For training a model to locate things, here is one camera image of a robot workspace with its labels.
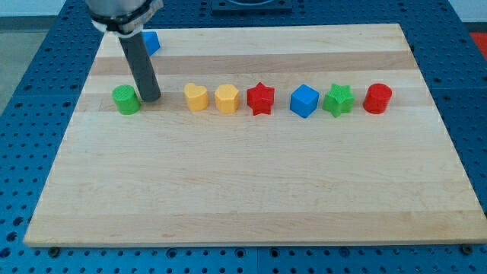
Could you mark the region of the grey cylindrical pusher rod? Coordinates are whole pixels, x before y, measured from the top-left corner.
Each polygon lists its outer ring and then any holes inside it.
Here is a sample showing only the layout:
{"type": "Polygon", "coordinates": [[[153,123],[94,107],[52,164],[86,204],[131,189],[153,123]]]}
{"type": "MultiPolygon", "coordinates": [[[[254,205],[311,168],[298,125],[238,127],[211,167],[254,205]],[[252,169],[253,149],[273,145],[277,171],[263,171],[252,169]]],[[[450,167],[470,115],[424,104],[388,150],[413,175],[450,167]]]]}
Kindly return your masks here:
{"type": "Polygon", "coordinates": [[[141,33],[119,38],[138,92],[144,102],[155,102],[161,97],[158,80],[141,33]]]}

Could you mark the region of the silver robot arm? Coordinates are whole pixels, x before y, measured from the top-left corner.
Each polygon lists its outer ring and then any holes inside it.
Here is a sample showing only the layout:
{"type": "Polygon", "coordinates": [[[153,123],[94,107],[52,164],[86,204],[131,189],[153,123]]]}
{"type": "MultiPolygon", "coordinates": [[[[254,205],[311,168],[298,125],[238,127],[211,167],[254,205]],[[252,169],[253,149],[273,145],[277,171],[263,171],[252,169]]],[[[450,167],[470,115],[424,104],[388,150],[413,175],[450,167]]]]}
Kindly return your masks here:
{"type": "Polygon", "coordinates": [[[118,37],[143,101],[158,100],[161,90],[142,30],[164,7],[163,0],[86,0],[85,4],[95,28],[118,37]]]}

